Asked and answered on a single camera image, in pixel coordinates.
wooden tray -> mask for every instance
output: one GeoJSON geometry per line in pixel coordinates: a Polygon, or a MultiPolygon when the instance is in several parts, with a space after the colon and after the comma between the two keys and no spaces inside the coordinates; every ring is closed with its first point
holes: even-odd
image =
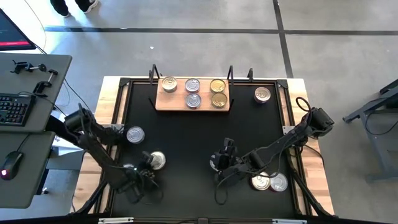
{"type": "Polygon", "coordinates": [[[210,83],[213,79],[199,78],[200,90],[197,93],[201,97],[201,105],[193,110],[185,104],[185,97],[189,94],[185,90],[187,78],[176,78],[177,90],[173,93],[167,93],[162,88],[162,78],[158,81],[156,94],[156,110],[159,111],[228,111],[229,110],[229,86],[228,80],[223,80],[225,85],[224,94],[227,96],[227,103],[224,108],[218,109],[211,104],[213,93],[210,91],[210,83]]]}

computer monitor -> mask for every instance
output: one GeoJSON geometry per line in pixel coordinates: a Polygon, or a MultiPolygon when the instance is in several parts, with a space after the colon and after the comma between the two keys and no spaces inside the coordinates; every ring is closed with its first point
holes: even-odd
{"type": "Polygon", "coordinates": [[[35,44],[0,9],[0,51],[34,50],[35,44]]]}

computer mouse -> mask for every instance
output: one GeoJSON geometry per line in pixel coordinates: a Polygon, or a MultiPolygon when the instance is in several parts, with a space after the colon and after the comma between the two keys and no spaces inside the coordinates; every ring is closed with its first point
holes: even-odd
{"type": "Polygon", "coordinates": [[[24,153],[19,151],[10,152],[6,156],[4,164],[1,166],[0,177],[3,180],[12,180],[18,173],[19,164],[21,163],[24,153]]]}

gray desk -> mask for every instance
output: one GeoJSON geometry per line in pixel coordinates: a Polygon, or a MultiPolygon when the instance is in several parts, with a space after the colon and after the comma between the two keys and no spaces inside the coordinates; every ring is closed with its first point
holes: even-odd
{"type": "MultiPolygon", "coordinates": [[[[49,73],[22,71],[20,74],[10,73],[16,62],[29,62],[33,66],[43,63],[47,69],[58,72],[52,80],[52,87],[46,88],[52,103],[57,99],[62,82],[69,68],[72,57],[69,55],[38,55],[38,54],[8,54],[0,53],[0,93],[18,93],[20,91],[32,92],[37,82],[47,81],[49,73]]],[[[24,158],[20,164],[19,172],[12,180],[0,179],[0,208],[27,208],[32,202],[45,165],[50,155],[50,148],[55,133],[43,132],[53,106],[43,99],[37,98],[25,127],[0,126],[0,164],[11,151],[17,150],[19,144],[32,133],[21,147],[24,158]]]]}
{"type": "MultiPolygon", "coordinates": [[[[72,57],[69,55],[39,55],[39,54],[11,54],[0,53],[0,93],[17,94],[20,91],[33,92],[36,84],[47,81],[49,72],[34,70],[33,72],[21,71],[20,74],[11,73],[14,70],[14,62],[29,62],[33,66],[44,64],[47,70],[53,69],[58,72],[51,80],[52,87],[45,88],[47,99],[55,102],[61,90],[65,76],[67,75],[72,57]]],[[[0,132],[41,132],[49,119],[53,106],[46,100],[36,98],[34,107],[24,127],[0,126],[0,132]]]]}

person's leg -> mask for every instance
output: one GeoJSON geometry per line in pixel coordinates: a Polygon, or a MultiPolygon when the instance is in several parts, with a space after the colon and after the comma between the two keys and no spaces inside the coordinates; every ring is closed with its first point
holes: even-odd
{"type": "Polygon", "coordinates": [[[68,6],[65,4],[65,0],[50,0],[52,7],[63,17],[69,15],[68,6]]]}
{"type": "Polygon", "coordinates": [[[84,13],[89,13],[98,4],[98,0],[75,0],[84,13]]]}

